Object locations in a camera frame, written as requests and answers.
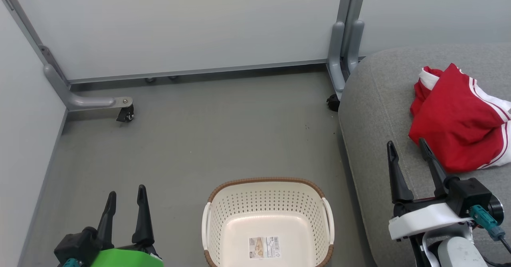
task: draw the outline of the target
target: black caster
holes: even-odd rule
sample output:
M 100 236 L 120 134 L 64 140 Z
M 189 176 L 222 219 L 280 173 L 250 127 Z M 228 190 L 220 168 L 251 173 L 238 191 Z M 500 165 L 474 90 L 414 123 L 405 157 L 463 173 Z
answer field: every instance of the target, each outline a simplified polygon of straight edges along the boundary
M 133 105 L 130 105 L 129 107 L 123 107 L 121 108 L 121 111 L 119 112 L 119 116 L 117 116 L 117 121 L 120 122 L 130 122 L 135 117 L 135 109 Z
M 339 99 L 337 98 L 337 94 L 332 94 L 329 98 L 327 98 L 327 105 L 331 111 L 337 112 L 339 111 Z

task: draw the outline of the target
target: gray floor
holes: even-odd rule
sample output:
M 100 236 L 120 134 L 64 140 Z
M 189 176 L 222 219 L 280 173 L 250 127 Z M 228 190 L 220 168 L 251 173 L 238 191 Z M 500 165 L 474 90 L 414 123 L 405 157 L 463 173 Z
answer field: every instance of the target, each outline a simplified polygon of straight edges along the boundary
M 205 267 L 200 222 L 208 196 L 226 181 L 257 176 L 314 181 L 334 212 L 332 266 L 374 265 L 338 148 L 337 113 L 325 105 L 333 89 L 322 66 L 82 89 L 89 96 L 132 96 L 136 118 L 119 123 L 102 113 L 70 117 L 22 267 L 55 267 L 54 247 L 67 233 L 97 227 L 112 190 L 113 243 L 129 244 L 139 184 L 148 190 L 155 247 L 165 265 Z

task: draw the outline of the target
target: gray fabric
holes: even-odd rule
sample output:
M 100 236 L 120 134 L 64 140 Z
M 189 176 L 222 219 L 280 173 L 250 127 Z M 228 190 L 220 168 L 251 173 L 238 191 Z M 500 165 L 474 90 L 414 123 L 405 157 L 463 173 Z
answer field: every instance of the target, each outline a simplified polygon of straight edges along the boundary
M 408 138 L 414 84 L 425 65 L 445 69 L 455 63 L 478 79 L 488 94 L 511 101 L 511 43 L 486 45 L 424 45 L 378 52 L 365 58 L 347 80 L 340 100 L 339 121 L 372 255 L 377 265 L 414 266 L 407 241 L 390 240 L 392 216 L 386 143 L 394 142 L 408 186 L 416 198 L 433 196 L 433 182 L 418 147 Z M 511 208 L 511 164 L 462 174 L 475 177 Z M 511 219 L 502 227 L 511 234 Z M 480 252 L 496 262 L 511 255 L 483 229 L 474 232 Z

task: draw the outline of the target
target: metal bracket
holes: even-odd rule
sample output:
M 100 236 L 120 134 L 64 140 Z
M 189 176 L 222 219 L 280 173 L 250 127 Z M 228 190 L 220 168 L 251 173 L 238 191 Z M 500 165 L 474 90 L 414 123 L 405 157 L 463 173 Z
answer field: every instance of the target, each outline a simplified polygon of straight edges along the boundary
M 341 71 L 341 45 L 343 44 L 344 32 L 345 24 L 343 22 L 334 24 L 328 50 L 328 73 L 330 74 L 338 98 L 341 97 L 341 93 L 345 89 L 345 78 L 343 76 L 343 71 Z
M 347 47 L 347 55 L 343 58 L 343 63 L 345 64 L 349 74 L 351 74 L 358 65 L 358 52 L 360 49 L 360 43 L 362 41 L 363 31 L 363 20 L 354 21 L 352 24 L 350 43 Z
M 37 47 L 40 49 L 42 56 L 44 56 L 44 59 L 57 71 L 57 74 L 60 76 L 62 81 L 66 86 L 69 86 L 69 82 L 67 81 L 66 77 L 64 76 L 64 72 L 60 69 L 57 60 L 53 57 L 53 54 L 51 53 L 50 49 L 46 47 L 46 45 L 37 45 Z
M 43 68 L 44 76 L 50 82 L 57 95 L 70 112 L 85 111 L 89 109 L 115 109 L 133 105 L 131 97 L 83 97 L 72 93 L 62 81 L 53 65 L 46 64 Z

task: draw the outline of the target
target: laundry basket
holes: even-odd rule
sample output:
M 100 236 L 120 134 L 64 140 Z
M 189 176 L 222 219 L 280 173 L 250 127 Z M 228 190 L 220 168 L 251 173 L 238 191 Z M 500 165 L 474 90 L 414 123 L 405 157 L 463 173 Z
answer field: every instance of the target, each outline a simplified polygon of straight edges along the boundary
M 211 267 L 323 267 L 334 251 L 334 233 L 325 195 L 299 178 L 224 183 L 202 215 Z

